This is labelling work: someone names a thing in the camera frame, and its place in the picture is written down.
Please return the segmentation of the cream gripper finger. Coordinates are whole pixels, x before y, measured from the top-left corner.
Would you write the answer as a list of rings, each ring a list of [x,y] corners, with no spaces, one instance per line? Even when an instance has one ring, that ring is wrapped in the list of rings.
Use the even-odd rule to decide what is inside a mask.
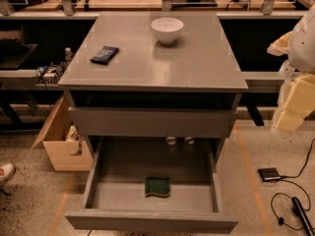
[[[292,133],[314,110],[315,75],[300,76],[290,83],[290,90],[276,122],[276,128],[285,133]]]
[[[280,38],[275,40],[267,48],[267,52],[274,56],[282,56],[288,53],[288,43],[291,37],[291,31],[285,33]]]

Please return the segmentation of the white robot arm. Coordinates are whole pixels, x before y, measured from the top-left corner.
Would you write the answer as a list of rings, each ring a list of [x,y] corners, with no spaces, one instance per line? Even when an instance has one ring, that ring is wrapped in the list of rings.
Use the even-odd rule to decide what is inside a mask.
[[[291,133],[315,110],[315,5],[292,31],[273,42],[267,52],[275,56],[287,55],[279,74],[288,82],[281,87],[274,126]]]

